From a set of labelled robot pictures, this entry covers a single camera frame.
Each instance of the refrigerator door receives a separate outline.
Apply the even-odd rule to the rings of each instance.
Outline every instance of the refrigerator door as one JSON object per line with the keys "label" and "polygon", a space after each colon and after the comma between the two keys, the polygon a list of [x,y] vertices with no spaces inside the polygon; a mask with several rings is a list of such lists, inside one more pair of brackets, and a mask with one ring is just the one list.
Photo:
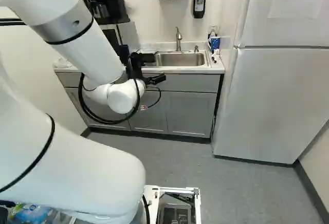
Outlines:
{"label": "refrigerator door", "polygon": [[329,118],[329,50],[237,51],[213,153],[292,164]]}
{"label": "refrigerator door", "polygon": [[242,0],[234,44],[329,46],[329,0]]}

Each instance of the white robotic arm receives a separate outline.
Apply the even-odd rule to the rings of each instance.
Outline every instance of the white robotic arm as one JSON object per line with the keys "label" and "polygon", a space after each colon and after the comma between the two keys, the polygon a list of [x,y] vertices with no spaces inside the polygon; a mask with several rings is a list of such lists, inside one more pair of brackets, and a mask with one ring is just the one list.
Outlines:
{"label": "white robotic arm", "polygon": [[[124,68],[82,0],[0,0],[0,6],[85,73],[85,87],[102,85],[99,102],[119,113],[135,105],[134,81],[111,84]],[[142,81],[138,86],[142,95]],[[1,64],[0,101],[0,199],[73,210],[95,223],[104,216],[108,223],[133,219],[145,184],[136,157],[55,123],[17,93]]]}

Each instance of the freezer door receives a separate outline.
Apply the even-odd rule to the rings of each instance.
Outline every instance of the freezer door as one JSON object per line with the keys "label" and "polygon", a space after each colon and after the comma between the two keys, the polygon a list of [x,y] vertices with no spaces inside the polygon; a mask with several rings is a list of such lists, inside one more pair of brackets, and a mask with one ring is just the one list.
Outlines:
{"label": "freezer door", "polygon": [[234,44],[329,46],[329,0],[243,0]]}
{"label": "freezer door", "polygon": [[329,118],[328,71],[325,49],[239,49],[214,154],[292,164]]}

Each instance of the black coffee machine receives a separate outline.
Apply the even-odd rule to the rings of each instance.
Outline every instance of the black coffee machine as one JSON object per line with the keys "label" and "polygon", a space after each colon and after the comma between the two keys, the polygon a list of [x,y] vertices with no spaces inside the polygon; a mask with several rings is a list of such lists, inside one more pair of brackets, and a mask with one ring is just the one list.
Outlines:
{"label": "black coffee machine", "polygon": [[124,0],[84,0],[97,23],[120,24],[130,22]]}

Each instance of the stainless steel sink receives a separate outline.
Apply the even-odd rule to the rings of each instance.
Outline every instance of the stainless steel sink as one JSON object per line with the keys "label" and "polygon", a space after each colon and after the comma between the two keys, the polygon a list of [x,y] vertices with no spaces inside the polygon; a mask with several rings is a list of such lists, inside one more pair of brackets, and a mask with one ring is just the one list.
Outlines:
{"label": "stainless steel sink", "polygon": [[209,66],[205,52],[193,51],[161,51],[155,54],[154,63],[146,63],[146,67],[198,67]]}

